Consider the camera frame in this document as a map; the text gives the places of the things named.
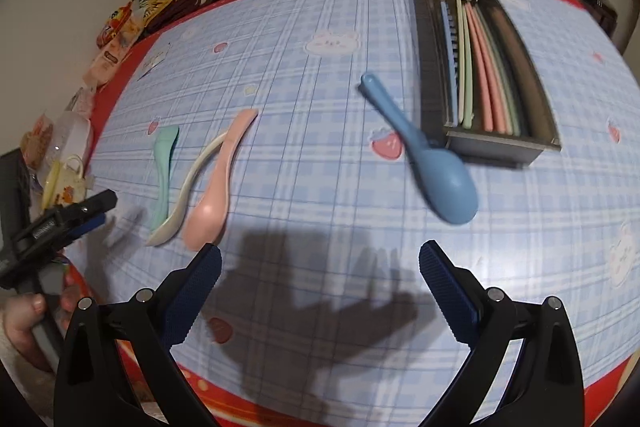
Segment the person's left hand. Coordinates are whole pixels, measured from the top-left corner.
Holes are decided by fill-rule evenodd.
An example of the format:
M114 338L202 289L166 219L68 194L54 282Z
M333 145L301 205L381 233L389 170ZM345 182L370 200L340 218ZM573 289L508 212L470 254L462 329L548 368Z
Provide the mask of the person's left hand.
M80 287L70 273L65 274L64 291L60 297L58 325L66 331L70 318L82 297ZM47 311L46 299L40 294L11 297L3 311L3 331L16 351L36 369L52 373L46 356L38 346L32 329L41 322Z

